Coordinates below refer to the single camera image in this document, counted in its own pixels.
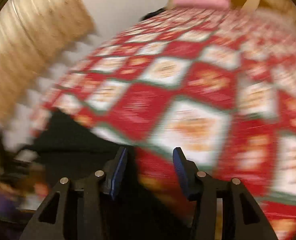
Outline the black pants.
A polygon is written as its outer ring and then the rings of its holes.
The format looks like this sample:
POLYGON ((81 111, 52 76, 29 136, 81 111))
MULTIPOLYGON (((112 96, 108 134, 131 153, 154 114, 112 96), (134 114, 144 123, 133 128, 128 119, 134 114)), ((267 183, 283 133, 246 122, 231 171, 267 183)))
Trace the black pants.
POLYGON ((53 189, 63 177, 77 181, 88 177, 127 148, 127 165, 115 199, 100 198, 105 239, 184 239, 185 224, 139 183, 132 146, 97 137, 61 111, 51 116, 46 131, 28 150, 37 152, 53 189))

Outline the red patchwork teddy bedspread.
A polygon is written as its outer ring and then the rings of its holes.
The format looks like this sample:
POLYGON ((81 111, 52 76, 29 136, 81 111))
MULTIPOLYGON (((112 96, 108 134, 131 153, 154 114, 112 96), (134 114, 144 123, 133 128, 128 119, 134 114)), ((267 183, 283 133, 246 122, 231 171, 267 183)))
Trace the red patchwork teddy bedspread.
POLYGON ((42 97, 31 132, 61 110, 134 146, 140 182, 175 214, 192 206, 172 151, 239 178, 279 239, 296 233, 296 33, 238 10, 176 8, 117 34, 42 97))

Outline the black item beside bed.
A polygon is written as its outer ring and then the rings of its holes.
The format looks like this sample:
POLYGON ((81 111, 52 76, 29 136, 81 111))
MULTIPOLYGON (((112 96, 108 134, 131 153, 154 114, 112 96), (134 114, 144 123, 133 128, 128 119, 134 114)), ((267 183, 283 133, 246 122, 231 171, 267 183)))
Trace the black item beside bed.
POLYGON ((163 7, 163 8, 160 8, 156 11, 153 11, 153 12, 149 12, 148 14, 146 14, 145 16, 143 16, 141 19, 140 19, 140 22, 141 21, 145 21, 145 20, 148 20, 149 18, 152 18, 152 17, 155 17, 157 16, 158 14, 161 14, 162 12, 166 11, 166 7, 163 7))

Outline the beige curtain on side wall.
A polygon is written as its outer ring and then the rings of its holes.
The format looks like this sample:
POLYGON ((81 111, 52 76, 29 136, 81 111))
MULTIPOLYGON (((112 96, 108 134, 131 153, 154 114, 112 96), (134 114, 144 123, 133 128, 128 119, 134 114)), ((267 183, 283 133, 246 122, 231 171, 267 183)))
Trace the beige curtain on side wall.
POLYGON ((0 8, 0 123, 56 56, 95 25, 82 0, 8 0, 0 8))

